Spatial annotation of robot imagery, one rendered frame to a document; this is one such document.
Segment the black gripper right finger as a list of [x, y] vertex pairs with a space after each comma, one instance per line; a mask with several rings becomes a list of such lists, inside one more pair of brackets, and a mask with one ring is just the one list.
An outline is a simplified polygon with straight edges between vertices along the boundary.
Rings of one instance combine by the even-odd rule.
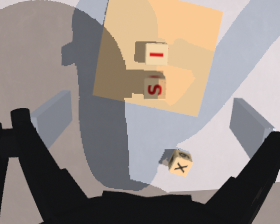
[[280, 131], [243, 98], [233, 99], [229, 128], [250, 161], [180, 224], [252, 224], [275, 183], [280, 169]]

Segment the peach flat mat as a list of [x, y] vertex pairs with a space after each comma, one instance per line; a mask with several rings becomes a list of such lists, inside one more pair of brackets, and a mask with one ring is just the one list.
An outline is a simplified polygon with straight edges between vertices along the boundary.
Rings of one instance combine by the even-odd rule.
[[[222, 11], [180, 0], [109, 0], [93, 95], [198, 116]], [[167, 66], [146, 66], [147, 42]], [[165, 75], [166, 99], [144, 99], [145, 75]]]

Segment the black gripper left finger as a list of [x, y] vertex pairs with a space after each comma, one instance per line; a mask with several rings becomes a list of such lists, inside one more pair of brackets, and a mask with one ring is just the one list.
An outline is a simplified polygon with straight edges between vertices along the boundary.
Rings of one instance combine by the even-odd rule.
[[0, 123], [0, 212], [8, 161], [18, 157], [43, 221], [113, 224], [48, 151], [73, 120], [71, 90], [61, 90], [31, 113], [28, 108], [18, 108], [10, 115], [12, 128], [2, 129]]

